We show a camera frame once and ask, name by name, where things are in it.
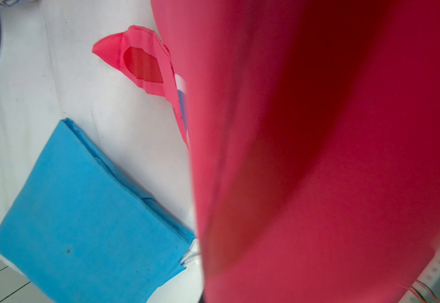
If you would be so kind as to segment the pink rabbit raincoat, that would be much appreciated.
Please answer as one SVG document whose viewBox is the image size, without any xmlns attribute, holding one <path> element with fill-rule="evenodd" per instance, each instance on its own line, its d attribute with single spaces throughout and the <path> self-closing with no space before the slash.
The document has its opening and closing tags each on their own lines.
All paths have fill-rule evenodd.
<svg viewBox="0 0 440 303">
<path fill-rule="evenodd" d="M 440 1 L 153 1 L 93 52 L 173 104 L 207 302 L 398 302 L 440 235 Z"/>
</svg>

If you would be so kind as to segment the blue folded raincoat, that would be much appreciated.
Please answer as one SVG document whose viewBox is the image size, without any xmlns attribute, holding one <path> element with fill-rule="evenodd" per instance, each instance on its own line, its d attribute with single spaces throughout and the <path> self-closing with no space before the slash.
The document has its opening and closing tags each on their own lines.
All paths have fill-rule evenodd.
<svg viewBox="0 0 440 303">
<path fill-rule="evenodd" d="M 63 119 L 0 224 L 0 255 L 55 302 L 146 302 L 194 237 Z"/>
</svg>

